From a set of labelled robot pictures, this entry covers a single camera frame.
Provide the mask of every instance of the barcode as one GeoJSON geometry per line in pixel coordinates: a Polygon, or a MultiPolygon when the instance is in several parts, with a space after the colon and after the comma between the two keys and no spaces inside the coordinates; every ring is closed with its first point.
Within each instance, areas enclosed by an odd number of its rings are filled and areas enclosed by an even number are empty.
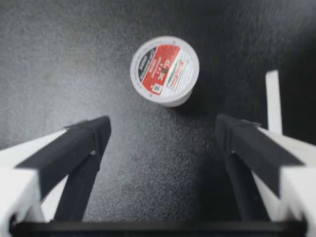
{"type": "Polygon", "coordinates": [[[153,92],[160,93],[161,90],[162,90],[162,86],[161,85],[158,85],[158,84],[154,85],[153,92]]]}

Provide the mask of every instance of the black bar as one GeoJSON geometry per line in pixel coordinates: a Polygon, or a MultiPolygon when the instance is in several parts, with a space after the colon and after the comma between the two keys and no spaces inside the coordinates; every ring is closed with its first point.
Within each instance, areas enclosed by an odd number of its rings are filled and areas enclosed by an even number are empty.
{"type": "Polygon", "coordinates": [[[236,155],[225,160],[243,221],[270,221],[250,169],[236,155]]]}
{"type": "Polygon", "coordinates": [[[89,156],[67,179],[55,221],[82,221],[95,177],[99,170],[96,156],[89,156]]]}
{"type": "Polygon", "coordinates": [[[13,229],[13,236],[119,232],[277,234],[300,237],[304,236],[306,227],[301,222],[51,222],[17,224],[13,229]]]}
{"type": "Polygon", "coordinates": [[[111,134],[110,119],[97,118],[78,124],[23,161],[16,168],[37,169],[43,199],[66,175],[92,151],[102,156],[111,134]]]}
{"type": "Polygon", "coordinates": [[[304,165],[249,122],[218,115],[215,132],[224,156],[235,152],[277,196],[280,168],[304,165]]]}

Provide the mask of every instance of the dark gray surface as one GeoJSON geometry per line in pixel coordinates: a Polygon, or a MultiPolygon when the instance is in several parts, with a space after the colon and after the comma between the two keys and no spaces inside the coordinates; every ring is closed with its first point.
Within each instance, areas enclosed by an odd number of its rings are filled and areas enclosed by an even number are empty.
{"type": "Polygon", "coordinates": [[[266,125],[266,71],[314,49],[314,0],[0,0],[0,148],[109,115],[85,220],[237,220],[219,112],[266,125]],[[129,79],[145,41],[196,50],[190,101],[166,109],[129,79]]]}

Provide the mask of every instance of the red label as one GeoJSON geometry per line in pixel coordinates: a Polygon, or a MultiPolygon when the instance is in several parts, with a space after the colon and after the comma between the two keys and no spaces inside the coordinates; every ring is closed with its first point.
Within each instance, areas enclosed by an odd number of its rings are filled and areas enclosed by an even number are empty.
{"type": "Polygon", "coordinates": [[[157,48],[156,54],[143,80],[143,85],[147,90],[157,95],[161,94],[168,71],[179,50],[180,47],[167,44],[157,48]]]}

